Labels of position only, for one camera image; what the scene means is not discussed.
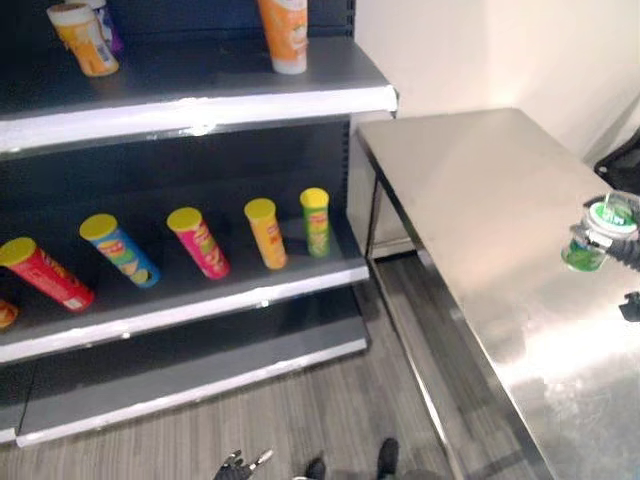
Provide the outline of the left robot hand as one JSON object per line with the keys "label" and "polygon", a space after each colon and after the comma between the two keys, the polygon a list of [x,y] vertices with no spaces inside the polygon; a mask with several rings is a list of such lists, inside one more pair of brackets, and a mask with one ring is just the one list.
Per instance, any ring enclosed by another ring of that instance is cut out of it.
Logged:
{"label": "left robot hand", "polygon": [[257,469],[266,464],[273,456],[273,450],[267,449],[261,452],[254,460],[245,462],[242,451],[231,452],[223,461],[213,480],[247,480]]}

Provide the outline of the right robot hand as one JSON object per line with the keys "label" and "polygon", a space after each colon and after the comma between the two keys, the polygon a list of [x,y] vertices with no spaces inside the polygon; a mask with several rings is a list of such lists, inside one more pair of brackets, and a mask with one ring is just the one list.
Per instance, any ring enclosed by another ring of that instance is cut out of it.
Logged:
{"label": "right robot hand", "polygon": [[570,228],[572,244],[583,251],[581,262],[600,268],[604,257],[612,258],[625,267],[639,271],[639,196],[612,191],[587,200],[579,223]]}

